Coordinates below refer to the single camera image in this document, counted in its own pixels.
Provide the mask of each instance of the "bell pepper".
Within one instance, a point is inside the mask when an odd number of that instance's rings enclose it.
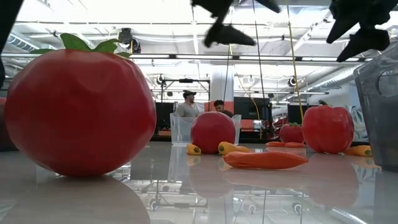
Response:
[[[307,145],[315,152],[337,154],[350,147],[354,138],[354,122],[350,113],[332,108],[324,101],[305,112],[303,135]]]

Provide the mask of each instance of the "gray shirt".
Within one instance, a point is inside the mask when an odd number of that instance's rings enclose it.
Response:
[[[199,115],[199,111],[187,103],[179,104],[176,112],[183,118],[196,118]]]

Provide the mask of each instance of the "orange carrot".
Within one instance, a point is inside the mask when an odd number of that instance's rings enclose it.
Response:
[[[284,142],[267,142],[266,144],[267,147],[285,147],[285,143]]]
[[[303,143],[288,142],[285,144],[285,147],[305,147],[305,145]]]
[[[223,158],[231,167],[241,169],[289,169],[308,162],[306,158],[286,152],[230,152]]]

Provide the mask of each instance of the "yellow cable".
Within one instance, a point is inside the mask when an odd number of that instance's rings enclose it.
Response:
[[[229,52],[230,52],[230,54],[232,55],[232,47],[231,47],[231,45],[229,45]],[[241,82],[241,79],[240,79],[239,77],[238,77],[238,80],[239,80],[239,82],[240,82],[240,84],[241,84],[241,86],[242,86],[242,89],[243,89],[244,93],[247,94],[247,96],[250,98],[251,101],[253,101],[254,106],[256,107],[256,111],[257,111],[257,118],[258,118],[258,120],[260,121],[259,108],[257,107],[256,102],[255,102],[254,99],[251,98],[250,95],[246,92],[246,90],[244,89],[243,84],[242,84],[242,82]],[[260,124],[260,139],[262,139],[262,124]]]
[[[289,33],[290,33],[290,47],[292,48],[292,59],[293,59],[293,68],[294,68],[294,80],[296,82],[296,91],[297,91],[297,98],[298,98],[298,104],[300,105],[300,115],[301,115],[301,123],[303,123],[304,119],[304,113],[303,113],[303,107],[301,104],[301,98],[300,98],[300,90],[299,90],[299,82],[297,80],[297,71],[296,71],[296,61],[294,57],[294,46],[293,46],[293,37],[292,37],[292,24],[290,23],[290,12],[289,12],[289,4],[287,5],[287,18],[289,20]]]

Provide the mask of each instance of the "metal frame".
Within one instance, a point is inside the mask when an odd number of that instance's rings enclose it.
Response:
[[[166,84],[166,82],[171,82],[169,85],[166,86],[166,88],[163,88],[163,86]],[[209,84],[209,90],[207,91],[209,93],[209,97],[208,97],[208,110],[210,111],[210,80],[193,80],[193,79],[189,79],[189,78],[181,78],[181,79],[177,79],[177,80],[167,80],[167,79],[162,79],[162,84],[161,84],[161,92],[160,92],[160,102],[163,103],[163,94],[164,91],[170,86],[172,85],[174,82],[179,82],[179,83],[193,83],[193,82],[198,82],[202,87],[204,87],[201,83],[205,82]]]
[[[6,70],[2,64],[1,53],[23,2],[24,0],[0,1],[0,87],[3,86],[4,79],[6,78]]]

